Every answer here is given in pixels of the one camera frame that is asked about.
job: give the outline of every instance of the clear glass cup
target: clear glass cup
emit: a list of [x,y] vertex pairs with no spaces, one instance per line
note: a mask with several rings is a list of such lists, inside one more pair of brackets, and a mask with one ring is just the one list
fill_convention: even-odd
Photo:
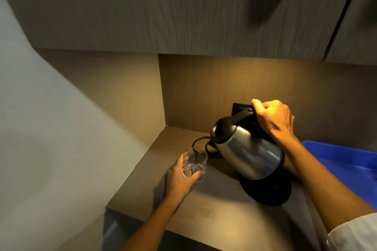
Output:
[[205,171],[207,168],[207,153],[200,147],[190,147],[183,154],[183,167],[186,176],[191,176],[198,171]]

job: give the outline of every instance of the kettle body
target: kettle body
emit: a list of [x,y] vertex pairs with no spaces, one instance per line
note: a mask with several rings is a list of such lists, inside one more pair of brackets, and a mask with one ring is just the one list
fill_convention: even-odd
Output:
[[256,136],[252,129],[238,125],[252,115],[254,111],[249,108],[218,120],[211,129],[211,140],[233,168],[248,179],[259,180],[282,167],[285,155],[271,138]]

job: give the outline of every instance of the wooden countertop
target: wooden countertop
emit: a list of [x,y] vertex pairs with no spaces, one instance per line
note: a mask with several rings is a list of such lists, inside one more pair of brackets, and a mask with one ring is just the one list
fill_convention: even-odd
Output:
[[[165,173],[192,142],[207,133],[166,126],[107,209],[146,220],[163,198]],[[198,146],[204,147],[205,140]],[[172,216],[167,230],[224,251],[321,250],[305,193],[291,181],[282,206],[263,206],[249,197],[224,160],[209,158],[202,183]]]

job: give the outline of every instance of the white sleeve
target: white sleeve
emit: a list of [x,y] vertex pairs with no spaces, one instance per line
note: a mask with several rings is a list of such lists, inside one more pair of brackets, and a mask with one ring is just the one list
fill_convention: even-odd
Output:
[[345,222],[328,236],[331,251],[376,251],[377,213],[371,213]]

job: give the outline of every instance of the blue tray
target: blue tray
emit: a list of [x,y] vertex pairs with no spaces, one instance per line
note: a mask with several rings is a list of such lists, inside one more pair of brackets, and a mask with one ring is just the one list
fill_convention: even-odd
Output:
[[302,144],[347,187],[377,209],[377,153],[310,140]]

